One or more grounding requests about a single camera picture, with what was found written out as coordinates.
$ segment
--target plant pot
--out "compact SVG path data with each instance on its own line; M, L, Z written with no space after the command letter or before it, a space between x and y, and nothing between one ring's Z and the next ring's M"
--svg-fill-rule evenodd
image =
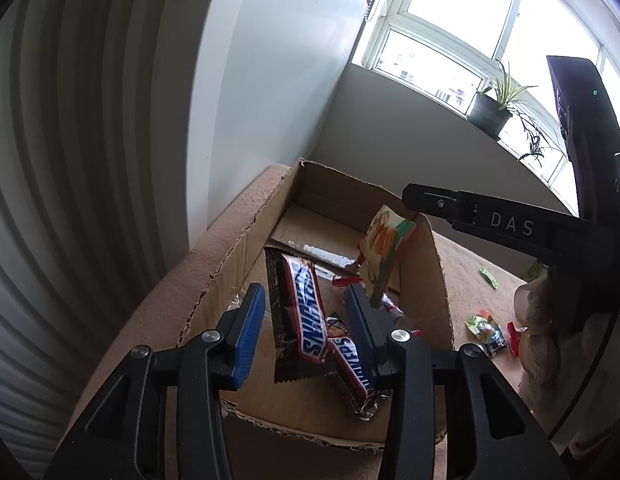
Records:
M499 140L499 134L512 114L506 109L499 110L499 103L487 95L477 94L466 119L474 126Z

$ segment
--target white window frame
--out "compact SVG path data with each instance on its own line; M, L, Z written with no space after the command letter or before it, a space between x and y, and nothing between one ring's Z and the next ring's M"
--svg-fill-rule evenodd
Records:
M412 40L418 41L419 43L432 48L436 52L439 52L455 61L463 68L466 68L470 72L481 77L482 82L480 89L484 88L490 79L499 76L500 69L497 60L501 60L508 40L510 39L521 0L511 1L504 27L492 58L488 58L485 54L482 54L465 41L460 40L442 28L437 27L437 25L410 14L410 12L408 12L410 1L411 0L382 0L380 4L375 6L374 12L372 12L369 16L368 24L366 25L369 29L363 34L363 36L369 37L369 40L367 44L363 46L364 48L357 48L357 51L360 52L359 63L363 67L400 81L398 78L395 78L394 76L376 68L377 62L386 44L386 40L388 39L388 35L392 30L394 30L395 32L403 34ZM613 56L611 56L611 54L606 50L602 41L600 41L592 33L591 28L587 25L587 23L585 23L584 20L580 18L579 14L575 12L575 6L571 5L567 0L559 1L568 9L575 19L581 23L584 30L586 30L594 43L597 45L599 55L597 57L596 67L599 70L599 73L602 73L604 60L607 58L609 62L612 63L614 69L620 77L620 70L618 68L619 64L615 62ZM415 86L410 85L410 88L426 94L426 92L420 91ZM527 103L530 104L530 106L523 105L521 107L523 111L532 117L539 127L542 128L542 130L547 134L551 144L554 144L555 147L564 154L563 160L559 162L549 178L542 177L540 171L535 167L535 163L532 160L523 160L523 163L526 164L527 167L529 167L542 182L552 189L552 184L557 178L557 175L567 164L565 143L560 133L559 123L551 113L545 110L545 108L530 92L523 92L522 97ZM461 114L458 110L447 106L445 103L439 100L437 100L437 102L442 106L448 107L453 112ZM501 144L514 155L520 155L516 154L504 142ZM566 205L573 213L576 213L572 205L567 203Z

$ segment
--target hand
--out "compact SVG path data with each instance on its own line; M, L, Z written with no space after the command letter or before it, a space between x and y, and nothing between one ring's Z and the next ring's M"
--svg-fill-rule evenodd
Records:
M549 433L572 401L599 349L610 314L593 314L582 332L559 336L552 330L547 276L521 285L514 296L517 320L528 329L519 346L524 373L519 395ZM620 315L606 351L580 401L552 443L559 453L585 455L620 419Z

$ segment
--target silver bolt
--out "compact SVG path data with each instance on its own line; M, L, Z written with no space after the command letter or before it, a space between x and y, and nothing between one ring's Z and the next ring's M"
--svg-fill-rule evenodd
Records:
M146 357L149 351L150 349L146 345L137 345L130 351L130 355L135 359L141 359Z
M483 350L479 348L479 345L475 345L474 343L466 343L464 345L464 354L468 357L477 357L481 352L483 352Z
M394 339L395 341L398 341L400 343L405 343L406 341L408 341L408 339L410 339L410 332L406 332L405 330L401 330L401 329L392 330L390 337Z
M216 330L206 330L203 334L201 334L201 338L206 343L213 343L221 339L221 334Z

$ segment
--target window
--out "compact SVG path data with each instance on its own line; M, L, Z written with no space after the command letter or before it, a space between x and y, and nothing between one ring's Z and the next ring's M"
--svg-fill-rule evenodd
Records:
M546 56L591 60L619 127L620 72L574 8L564 0L382 0L374 9L356 59L461 114L468 112L476 90L499 75L498 61L510 66L520 84L536 85L522 94L526 103L517 107L543 130L543 156L521 158L530 143L516 117L506 124L500 143L576 213L574 173L565 155Z

